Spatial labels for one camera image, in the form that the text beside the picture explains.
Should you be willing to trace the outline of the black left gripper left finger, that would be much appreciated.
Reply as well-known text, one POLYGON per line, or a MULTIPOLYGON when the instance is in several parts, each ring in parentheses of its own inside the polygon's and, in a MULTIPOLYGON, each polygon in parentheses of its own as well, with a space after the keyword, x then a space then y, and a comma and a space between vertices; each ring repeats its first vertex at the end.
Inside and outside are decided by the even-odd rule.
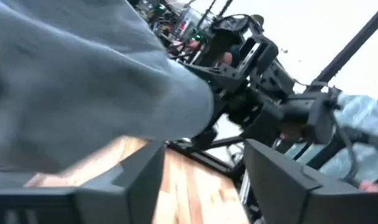
POLYGON ((151 141, 75 195, 74 224, 151 224, 163 176, 165 148, 151 141))

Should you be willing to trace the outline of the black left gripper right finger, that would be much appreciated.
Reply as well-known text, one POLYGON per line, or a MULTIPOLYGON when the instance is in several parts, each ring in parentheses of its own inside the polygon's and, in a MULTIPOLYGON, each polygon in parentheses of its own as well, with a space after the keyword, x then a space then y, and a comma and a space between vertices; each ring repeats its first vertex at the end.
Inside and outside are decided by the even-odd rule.
POLYGON ((325 216, 311 216, 309 202, 325 175, 253 139, 245 141, 244 161, 267 224, 326 224, 325 216))

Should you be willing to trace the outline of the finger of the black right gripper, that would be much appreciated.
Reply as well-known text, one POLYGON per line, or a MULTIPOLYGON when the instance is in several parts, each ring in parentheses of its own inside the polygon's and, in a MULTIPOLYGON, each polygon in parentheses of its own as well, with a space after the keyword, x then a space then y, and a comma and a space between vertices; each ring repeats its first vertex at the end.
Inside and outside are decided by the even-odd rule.
POLYGON ((184 67, 212 86, 227 91, 237 91, 240 88, 245 88, 248 84, 247 77, 230 65, 201 67, 185 63, 184 67))

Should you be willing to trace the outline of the dark grey cap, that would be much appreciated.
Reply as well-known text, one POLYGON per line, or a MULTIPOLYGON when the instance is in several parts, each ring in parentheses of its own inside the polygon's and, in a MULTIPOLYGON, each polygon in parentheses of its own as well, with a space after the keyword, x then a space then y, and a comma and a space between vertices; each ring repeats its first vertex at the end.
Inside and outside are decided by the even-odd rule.
POLYGON ((119 136, 195 136, 213 109, 127 0, 0 0, 0 163, 56 173, 119 136))

